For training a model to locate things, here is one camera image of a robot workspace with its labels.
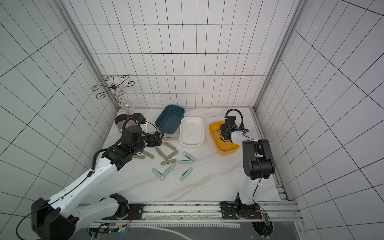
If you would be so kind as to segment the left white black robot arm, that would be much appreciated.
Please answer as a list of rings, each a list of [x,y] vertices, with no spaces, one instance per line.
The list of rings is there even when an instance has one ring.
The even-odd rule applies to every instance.
[[[111,194],[100,202],[80,207],[80,203],[104,180],[121,170],[146,147],[162,144],[164,133],[147,134],[140,126],[124,129],[117,142],[95,152],[91,168],[66,188],[31,206],[32,230],[42,240],[68,240],[78,230],[104,218],[132,220],[128,200]]]

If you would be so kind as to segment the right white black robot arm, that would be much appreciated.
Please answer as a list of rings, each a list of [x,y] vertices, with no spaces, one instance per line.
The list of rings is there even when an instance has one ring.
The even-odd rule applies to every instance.
[[[220,125],[217,132],[223,142],[236,144],[242,150],[243,169],[247,178],[235,203],[241,207],[254,205],[262,183],[276,171],[269,141],[247,136],[249,130],[245,128],[244,117],[237,109],[226,112],[225,123]]]

